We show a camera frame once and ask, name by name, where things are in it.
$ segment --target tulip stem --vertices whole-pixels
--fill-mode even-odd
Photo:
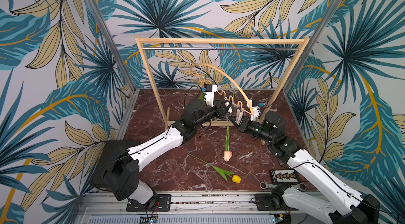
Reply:
[[[194,157],[194,158],[196,158],[196,159],[198,159],[198,160],[200,160],[200,161],[202,161],[202,162],[208,164],[209,166],[212,166],[211,164],[209,164],[208,162],[206,162],[206,161],[204,161],[204,160],[198,158],[197,156],[193,156],[192,154],[189,154],[189,156],[192,156],[192,157]]]

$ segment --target red marble surface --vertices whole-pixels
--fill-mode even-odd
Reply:
[[[159,90],[165,111],[170,107],[169,120],[177,120],[183,113],[185,92],[185,90]],[[271,90],[245,92],[248,97],[259,99],[265,104],[273,93]],[[195,98],[196,94],[197,90],[191,90],[186,97],[186,103]],[[227,91],[227,95],[232,95],[232,92]],[[286,135],[295,139],[301,146],[305,146],[283,93],[279,98],[272,109],[282,112],[282,118],[286,121]],[[235,95],[235,99],[244,100],[240,93]],[[143,143],[162,133],[164,129],[153,91],[141,90],[124,140],[139,140]],[[238,132],[234,126],[230,126],[229,135],[233,155],[228,162],[223,159],[226,127],[211,126],[206,131],[199,128],[193,139],[169,150],[145,167],[140,179],[154,190],[261,190],[260,182],[271,183],[269,170],[283,169],[266,146],[261,145],[260,140],[253,141],[250,135]],[[242,178],[242,182],[234,183],[231,179],[226,182],[212,167],[189,154],[221,169],[234,172]],[[315,190],[308,182],[306,185],[309,190]]]

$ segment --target wallpaper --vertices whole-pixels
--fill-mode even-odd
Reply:
[[[302,38],[310,35],[330,0],[115,0],[100,5],[112,12],[107,20],[129,74],[137,87],[150,87],[135,36],[161,38]],[[352,3],[358,0],[347,0]],[[345,7],[339,8],[343,14]],[[180,47],[178,44],[166,46]],[[194,44],[210,47],[212,44]],[[249,47],[219,44],[217,47]],[[252,45],[256,48],[297,47],[297,45]],[[282,77],[294,51],[186,51],[148,50],[156,84],[160,88],[188,88],[204,76],[208,82],[230,88],[230,81],[211,68],[215,65],[244,88],[273,87]]]
[[[84,0],[0,0],[1,224],[74,220],[128,89]]]
[[[335,14],[288,93],[311,155],[405,223],[405,0]]]

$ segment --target metal rail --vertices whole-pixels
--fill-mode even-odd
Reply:
[[[233,47],[143,47],[144,50],[299,50],[292,47],[233,48]]]

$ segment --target pink tulip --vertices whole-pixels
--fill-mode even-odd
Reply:
[[[227,162],[229,159],[232,157],[232,152],[231,151],[224,151],[224,160]]]

